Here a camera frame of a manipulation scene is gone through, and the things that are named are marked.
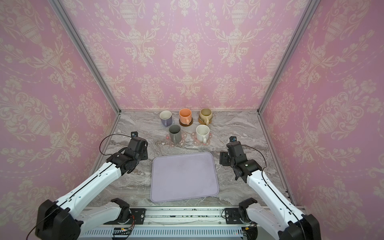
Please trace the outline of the white cream mug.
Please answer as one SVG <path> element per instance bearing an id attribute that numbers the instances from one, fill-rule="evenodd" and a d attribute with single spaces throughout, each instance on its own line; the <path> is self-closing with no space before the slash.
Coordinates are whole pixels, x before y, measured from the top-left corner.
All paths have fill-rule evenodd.
<path id="1" fill-rule="evenodd" d="M 202 142 L 205 145 L 210 137 L 210 128 L 206 125 L 197 126 L 196 137 L 199 142 Z"/>

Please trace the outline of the grey green mug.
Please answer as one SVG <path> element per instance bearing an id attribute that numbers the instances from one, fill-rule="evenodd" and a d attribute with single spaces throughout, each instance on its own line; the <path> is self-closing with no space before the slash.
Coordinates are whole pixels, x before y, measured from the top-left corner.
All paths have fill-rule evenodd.
<path id="1" fill-rule="evenodd" d="M 181 127 L 179 125 L 172 125 L 169 128 L 170 140 L 174 145 L 180 143 L 183 139 Z"/>

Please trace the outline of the pink flower silicone coaster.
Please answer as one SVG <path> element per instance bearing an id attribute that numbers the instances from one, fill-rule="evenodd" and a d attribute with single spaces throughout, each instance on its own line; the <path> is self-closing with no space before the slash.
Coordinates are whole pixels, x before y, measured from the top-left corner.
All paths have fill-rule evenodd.
<path id="1" fill-rule="evenodd" d="M 196 133 L 191 133 L 191 137 L 195 146 L 209 146 L 211 144 L 212 134 L 209 134 L 206 143 L 199 141 Z"/>

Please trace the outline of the yellow beige mug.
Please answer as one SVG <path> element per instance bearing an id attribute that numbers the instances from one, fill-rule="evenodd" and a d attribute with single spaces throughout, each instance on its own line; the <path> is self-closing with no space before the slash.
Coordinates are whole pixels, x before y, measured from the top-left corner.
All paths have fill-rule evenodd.
<path id="1" fill-rule="evenodd" d="M 199 118 L 208 123 L 208 121 L 213 118 L 212 110 L 208 108 L 202 109 L 199 113 Z"/>

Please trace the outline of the orange mug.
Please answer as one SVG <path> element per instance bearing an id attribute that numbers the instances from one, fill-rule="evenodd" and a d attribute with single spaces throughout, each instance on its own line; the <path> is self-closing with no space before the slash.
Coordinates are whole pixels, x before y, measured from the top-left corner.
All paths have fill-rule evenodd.
<path id="1" fill-rule="evenodd" d="M 193 123 L 192 111 L 190 109 L 181 109 L 179 116 L 181 125 L 190 126 Z"/>

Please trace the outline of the woven rattan round coaster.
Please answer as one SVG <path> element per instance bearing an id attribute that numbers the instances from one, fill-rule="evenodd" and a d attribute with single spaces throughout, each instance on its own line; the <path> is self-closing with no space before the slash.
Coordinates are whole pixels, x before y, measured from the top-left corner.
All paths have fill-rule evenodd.
<path id="1" fill-rule="evenodd" d="M 209 120 L 208 123 L 203 121 L 202 119 L 198 118 L 199 124 L 201 125 L 210 125 L 212 123 L 212 120 Z"/>

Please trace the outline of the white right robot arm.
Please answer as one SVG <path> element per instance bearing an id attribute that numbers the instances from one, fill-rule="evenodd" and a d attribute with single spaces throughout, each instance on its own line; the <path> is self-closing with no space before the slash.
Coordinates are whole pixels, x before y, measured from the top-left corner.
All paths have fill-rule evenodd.
<path id="1" fill-rule="evenodd" d="M 306 215 L 294 206 L 272 184 L 262 167 L 255 160 L 248 160 L 244 153 L 230 157 L 220 152 L 220 164 L 230 166 L 236 179 L 241 178 L 265 202 L 270 211 L 253 198 L 239 203 L 240 219 L 245 224 L 256 223 L 266 230 L 275 240 L 320 240 L 319 221 L 312 215 Z"/>

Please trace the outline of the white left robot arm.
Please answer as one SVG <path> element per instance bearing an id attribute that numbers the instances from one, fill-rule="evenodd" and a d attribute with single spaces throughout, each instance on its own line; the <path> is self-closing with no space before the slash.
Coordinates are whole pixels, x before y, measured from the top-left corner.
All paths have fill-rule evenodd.
<path id="1" fill-rule="evenodd" d="M 89 212 L 85 207 L 110 183 L 130 174 L 140 161 L 148 159 L 148 152 L 127 148 L 111 155 L 93 175 L 56 201 L 46 200 L 38 209 L 35 235 L 41 240 L 76 240 L 89 230 L 108 222 L 136 223 L 130 205 L 112 199 L 104 206 Z"/>

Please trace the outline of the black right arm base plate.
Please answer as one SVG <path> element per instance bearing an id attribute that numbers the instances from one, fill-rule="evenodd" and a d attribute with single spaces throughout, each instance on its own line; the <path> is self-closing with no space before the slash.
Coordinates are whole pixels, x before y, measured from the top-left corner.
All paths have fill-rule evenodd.
<path id="1" fill-rule="evenodd" d="M 249 206 L 248 208 L 225 208 L 222 211 L 222 218 L 226 220 L 227 225 L 261 225 L 268 219 L 265 211 L 259 206 Z"/>

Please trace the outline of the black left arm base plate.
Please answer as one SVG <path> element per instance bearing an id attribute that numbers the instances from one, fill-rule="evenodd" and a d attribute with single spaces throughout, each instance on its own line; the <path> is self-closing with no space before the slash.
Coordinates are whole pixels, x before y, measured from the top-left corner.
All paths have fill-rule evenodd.
<path id="1" fill-rule="evenodd" d="M 104 225 L 131 225 L 135 223 L 135 225 L 143 225 L 146 215 L 145 208 L 133 208 L 130 209 L 131 213 L 127 221 L 123 222 L 122 220 L 115 220 L 104 223 Z"/>

